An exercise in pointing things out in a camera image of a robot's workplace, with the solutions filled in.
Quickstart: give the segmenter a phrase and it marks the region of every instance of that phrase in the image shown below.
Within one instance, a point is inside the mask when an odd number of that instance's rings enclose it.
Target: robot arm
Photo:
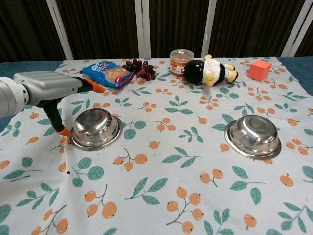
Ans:
[[[0,77],[0,117],[22,111],[25,104],[37,106],[44,109],[58,134],[70,137],[57,105],[63,97],[85,91],[102,93],[104,88],[89,79],[50,71],[17,73],[14,80]]]

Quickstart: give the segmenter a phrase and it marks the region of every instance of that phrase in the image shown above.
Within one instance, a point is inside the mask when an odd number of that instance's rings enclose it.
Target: jar lid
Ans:
[[[171,59],[179,60],[179,61],[189,61],[194,58],[194,53],[185,49],[173,50],[171,52]]]

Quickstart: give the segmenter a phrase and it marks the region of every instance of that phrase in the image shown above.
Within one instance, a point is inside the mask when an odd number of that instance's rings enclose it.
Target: stuffed penguin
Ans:
[[[229,64],[221,64],[207,55],[203,60],[189,61],[184,68],[185,79],[195,85],[206,83],[209,87],[223,82],[233,82],[237,79],[238,73],[235,67]]]

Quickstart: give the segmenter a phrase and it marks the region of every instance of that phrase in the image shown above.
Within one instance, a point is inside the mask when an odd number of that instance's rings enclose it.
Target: snack bag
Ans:
[[[97,62],[83,68],[81,73],[106,87],[120,87],[134,76],[134,73],[128,72],[113,62]]]

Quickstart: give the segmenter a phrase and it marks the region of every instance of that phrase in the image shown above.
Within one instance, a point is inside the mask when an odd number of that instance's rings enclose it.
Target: grape bunch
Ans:
[[[147,81],[155,80],[156,71],[153,70],[152,65],[148,65],[148,61],[142,62],[141,60],[133,59],[133,62],[126,61],[126,64],[122,66],[129,72],[136,72],[137,77],[142,77]]]

